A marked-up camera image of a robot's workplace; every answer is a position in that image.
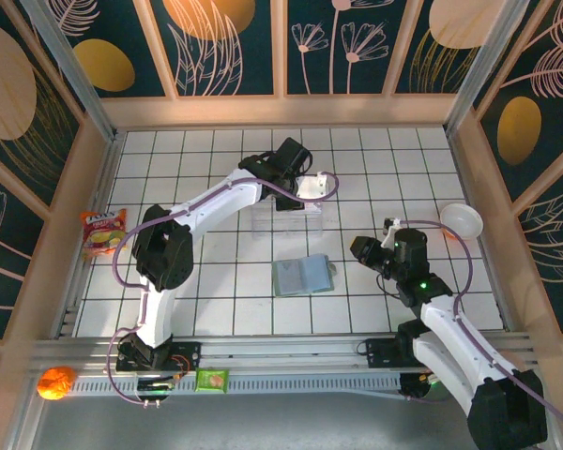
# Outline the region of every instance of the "white bowl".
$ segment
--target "white bowl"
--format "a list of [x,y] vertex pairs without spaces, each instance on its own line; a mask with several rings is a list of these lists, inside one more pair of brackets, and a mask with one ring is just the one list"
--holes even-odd
[[[478,211],[462,203],[451,203],[445,206],[440,213],[440,222],[452,228],[464,240],[477,238],[484,228],[484,222]],[[453,237],[446,230],[444,233],[448,237]]]

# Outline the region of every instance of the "small orange object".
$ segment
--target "small orange object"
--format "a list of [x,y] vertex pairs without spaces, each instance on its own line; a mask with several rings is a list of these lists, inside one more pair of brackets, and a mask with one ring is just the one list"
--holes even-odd
[[44,372],[38,381],[38,394],[47,400],[60,400],[71,390],[77,379],[71,367],[52,367]]

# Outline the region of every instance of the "decorative wallpaper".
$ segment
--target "decorative wallpaper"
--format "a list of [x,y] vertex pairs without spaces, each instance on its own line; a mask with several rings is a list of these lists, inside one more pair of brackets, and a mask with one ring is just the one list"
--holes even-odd
[[512,200],[563,152],[563,0],[555,0],[481,118]]
[[510,54],[511,49],[513,48],[513,45],[515,45],[515,42],[517,42],[517,39],[519,39],[519,36],[524,31],[525,26],[527,25],[527,22],[529,21],[529,18],[531,17],[532,13],[534,12],[536,7],[540,3],[540,0],[527,0],[527,1],[528,1],[528,4],[527,4],[527,7],[525,9],[524,17],[520,20],[519,24],[515,28],[514,33],[511,35],[511,37],[509,39],[509,43],[507,44],[507,46],[503,50],[502,54],[498,58],[498,61],[496,61],[495,67],[493,68],[492,72],[490,72],[490,75],[488,75],[488,79],[486,80],[484,85],[479,90],[478,96],[473,101],[473,106],[476,109],[478,108],[479,104],[481,103],[481,101],[486,96],[488,89],[490,89],[490,85],[495,80],[496,73],[498,73],[498,70],[500,68],[502,68],[503,64],[505,63],[505,59],[507,59],[507,57]]
[[0,161],[50,204],[79,123],[0,8]]
[[43,223],[0,184],[0,339],[7,329]]
[[164,96],[131,0],[46,2],[100,97]]
[[406,0],[288,1],[288,94],[380,94]]
[[563,332],[563,176],[519,216],[519,221]]
[[456,93],[503,0],[424,0],[396,92]]
[[151,0],[177,93],[273,94],[269,0]]

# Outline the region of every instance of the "white tiled floor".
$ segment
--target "white tiled floor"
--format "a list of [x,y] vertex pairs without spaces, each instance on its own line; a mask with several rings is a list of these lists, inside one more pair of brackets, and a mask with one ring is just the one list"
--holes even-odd
[[[192,275],[175,300],[176,336],[383,333],[414,318],[400,301],[379,291],[376,273],[356,262],[349,248],[358,235],[381,238],[384,218],[438,220],[447,204],[464,203],[441,127],[131,132],[109,209],[127,208],[130,229],[151,204],[169,207],[191,200],[245,156],[277,149],[288,136],[312,150],[312,172],[327,170],[341,179],[337,198],[325,203],[324,230],[305,223],[293,232],[280,232],[272,225],[254,236],[250,208],[225,219],[194,246]],[[467,275],[464,251],[440,231],[420,228],[428,234],[432,271],[454,291],[462,289]],[[500,329],[503,324],[478,243],[469,243],[469,249],[476,260],[465,313],[481,329]],[[274,298],[271,262],[316,253],[326,253],[336,265],[334,290]],[[126,265],[120,272],[132,280],[137,273],[129,254],[122,254],[120,262]],[[104,258],[92,267],[78,337],[106,337],[136,321],[139,293],[123,290],[109,263],[110,258]],[[384,285],[396,293],[394,283]]]

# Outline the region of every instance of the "green snack package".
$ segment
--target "green snack package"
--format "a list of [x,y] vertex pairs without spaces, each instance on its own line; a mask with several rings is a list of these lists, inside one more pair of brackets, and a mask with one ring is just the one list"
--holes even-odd
[[199,368],[196,372],[196,392],[218,391],[227,393],[229,370]]

